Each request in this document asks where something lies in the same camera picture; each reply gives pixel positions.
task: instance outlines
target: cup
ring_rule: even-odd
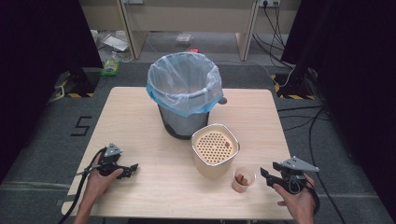
[[[236,192],[242,193],[254,183],[256,174],[247,166],[241,166],[233,172],[233,189]]]

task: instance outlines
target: garbage bag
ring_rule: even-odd
[[[218,67],[191,52],[166,55],[152,64],[147,92],[158,105],[185,118],[209,112],[223,97]]]

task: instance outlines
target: hand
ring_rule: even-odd
[[[94,164],[99,162],[101,154],[95,158]],[[75,224],[88,223],[90,218],[90,212],[92,210],[95,201],[106,192],[107,188],[113,182],[117,176],[121,175],[123,172],[122,168],[115,170],[108,176],[103,176],[99,174],[99,171],[93,169],[88,175],[87,186],[85,187],[84,196],[82,198],[81,204],[78,208],[78,213],[76,215]]]
[[[312,187],[314,187],[314,180],[308,175],[305,175],[305,178],[312,184]],[[290,194],[278,184],[274,184],[273,187],[284,200],[277,204],[279,206],[287,206],[296,223],[314,223],[315,203],[312,195],[307,189],[303,189],[298,194]]]

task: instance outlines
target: power strip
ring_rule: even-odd
[[[267,7],[279,7],[280,0],[259,0],[259,6],[264,7],[264,1],[267,1]]]

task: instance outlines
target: metal trash can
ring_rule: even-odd
[[[166,55],[152,64],[147,92],[158,104],[166,131],[178,139],[191,139],[204,128],[223,97],[218,67],[191,52]]]

